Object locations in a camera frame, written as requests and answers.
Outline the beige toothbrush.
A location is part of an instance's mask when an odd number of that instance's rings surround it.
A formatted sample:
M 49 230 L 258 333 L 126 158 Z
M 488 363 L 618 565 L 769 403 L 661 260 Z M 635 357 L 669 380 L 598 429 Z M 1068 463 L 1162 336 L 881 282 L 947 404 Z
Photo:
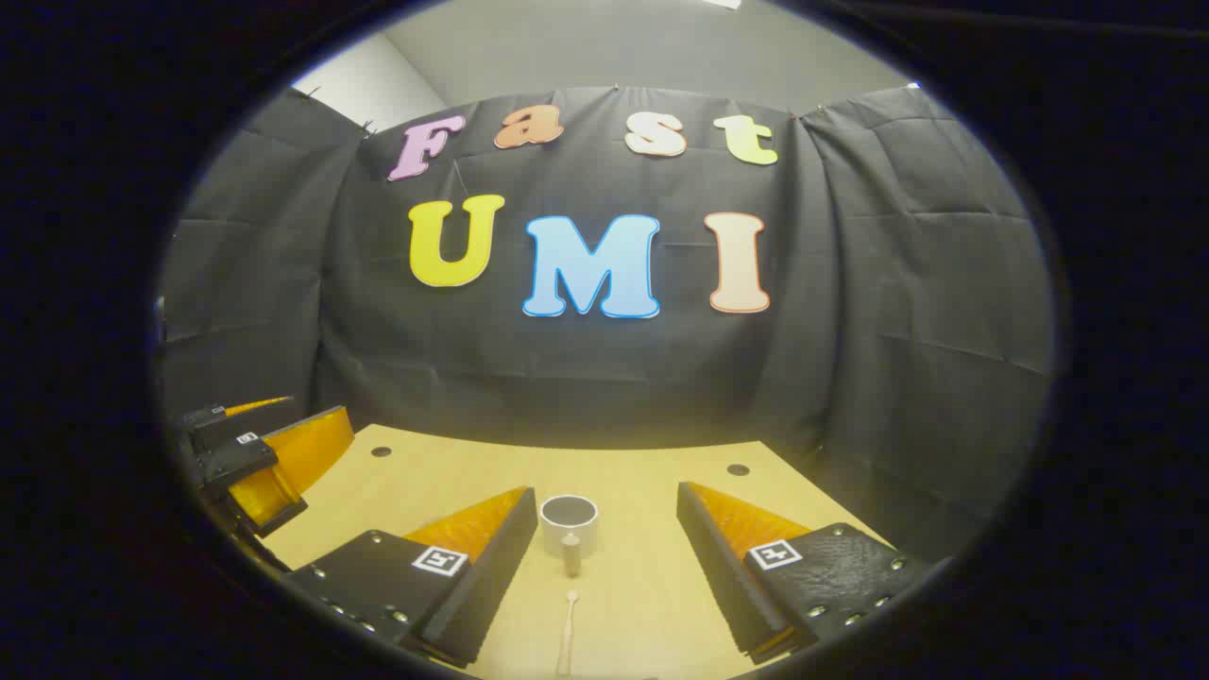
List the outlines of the beige toothbrush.
M 573 641 L 574 641 L 574 611 L 575 611 L 575 605 L 579 600 L 578 590 L 567 590 L 566 600 L 567 600 L 567 606 L 563 620 L 563 629 L 561 634 L 559 656 L 555 667 L 556 675 L 560 678 L 569 678 L 571 650 L 573 650 Z

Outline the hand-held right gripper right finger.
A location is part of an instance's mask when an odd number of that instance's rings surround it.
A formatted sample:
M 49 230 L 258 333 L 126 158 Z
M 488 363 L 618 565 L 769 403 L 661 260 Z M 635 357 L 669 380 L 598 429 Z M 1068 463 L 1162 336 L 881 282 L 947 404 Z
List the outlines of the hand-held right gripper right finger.
M 704 484 L 682 482 L 677 492 L 676 515 L 708 589 L 754 663 L 879 620 L 941 567 L 848 521 L 809 529 Z

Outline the black backdrop cloth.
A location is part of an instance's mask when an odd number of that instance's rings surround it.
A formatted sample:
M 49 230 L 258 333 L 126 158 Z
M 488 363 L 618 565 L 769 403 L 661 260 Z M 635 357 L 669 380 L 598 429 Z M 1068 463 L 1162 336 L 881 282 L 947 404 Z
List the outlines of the black backdrop cloth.
M 164 408 L 606 451 L 760 440 L 949 557 L 1028 468 L 1055 375 L 1030 211 L 921 90 L 788 111 L 555 90 L 374 134 L 295 91 L 185 198 Z

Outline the wooden desktop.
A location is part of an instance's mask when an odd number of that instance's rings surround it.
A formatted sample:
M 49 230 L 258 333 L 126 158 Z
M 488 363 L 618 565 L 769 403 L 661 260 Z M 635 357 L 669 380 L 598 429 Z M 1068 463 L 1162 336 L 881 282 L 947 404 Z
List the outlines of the wooden desktop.
M 592 500 L 597 543 L 577 578 L 536 534 L 468 672 L 556 680 L 575 590 L 573 680 L 728 680 L 751 672 L 676 515 L 693 482 L 816 529 L 869 526 L 759 442 L 647 450 L 501 445 L 368 426 L 266 540 L 302 567 L 368 530 L 401 536 L 514 486 Z

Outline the white cup with wooden handle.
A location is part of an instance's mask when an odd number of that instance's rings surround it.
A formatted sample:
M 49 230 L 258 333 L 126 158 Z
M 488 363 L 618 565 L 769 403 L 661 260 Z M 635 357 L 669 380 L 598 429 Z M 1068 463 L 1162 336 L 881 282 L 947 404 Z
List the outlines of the white cup with wooden handle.
M 569 578 L 580 576 L 598 543 L 600 508 L 580 495 L 553 495 L 538 507 L 540 537 L 549 555 L 562 561 Z

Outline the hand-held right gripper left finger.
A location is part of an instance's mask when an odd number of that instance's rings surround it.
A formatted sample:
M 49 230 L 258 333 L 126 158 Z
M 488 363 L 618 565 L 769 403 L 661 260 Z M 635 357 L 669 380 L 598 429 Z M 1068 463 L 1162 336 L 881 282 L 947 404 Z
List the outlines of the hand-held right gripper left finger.
M 283 578 L 392 646 L 465 667 L 537 525 L 536 491 L 515 486 L 404 536 L 364 531 Z

